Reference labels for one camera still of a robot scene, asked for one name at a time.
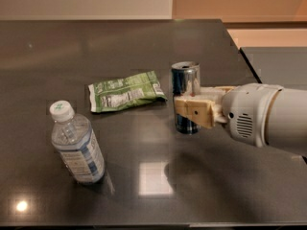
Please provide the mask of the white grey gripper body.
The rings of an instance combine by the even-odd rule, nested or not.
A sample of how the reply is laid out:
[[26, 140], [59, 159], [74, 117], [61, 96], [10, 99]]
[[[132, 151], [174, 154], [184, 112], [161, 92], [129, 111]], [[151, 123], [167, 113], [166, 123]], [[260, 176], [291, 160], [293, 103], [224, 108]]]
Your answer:
[[222, 96], [225, 129], [236, 141], [262, 148], [270, 107], [283, 87], [250, 83], [236, 86]]

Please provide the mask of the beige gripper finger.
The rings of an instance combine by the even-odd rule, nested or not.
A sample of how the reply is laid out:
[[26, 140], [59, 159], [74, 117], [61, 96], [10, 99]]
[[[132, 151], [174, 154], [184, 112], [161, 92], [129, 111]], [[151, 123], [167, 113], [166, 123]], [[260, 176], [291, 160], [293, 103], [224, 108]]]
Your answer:
[[201, 127], [212, 128], [214, 104], [209, 100], [175, 99], [175, 112]]
[[193, 99], [220, 102], [224, 95], [233, 89], [234, 86], [202, 87], [200, 93], [193, 96]]

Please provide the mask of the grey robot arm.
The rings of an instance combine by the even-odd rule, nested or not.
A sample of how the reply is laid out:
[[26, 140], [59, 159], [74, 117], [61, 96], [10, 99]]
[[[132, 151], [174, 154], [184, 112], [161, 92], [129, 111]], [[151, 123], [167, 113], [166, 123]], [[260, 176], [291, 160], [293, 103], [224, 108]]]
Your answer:
[[221, 124], [236, 141], [307, 156], [307, 91], [249, 83], [203, 87], [174, 98], [175, 113], [204, 128]]

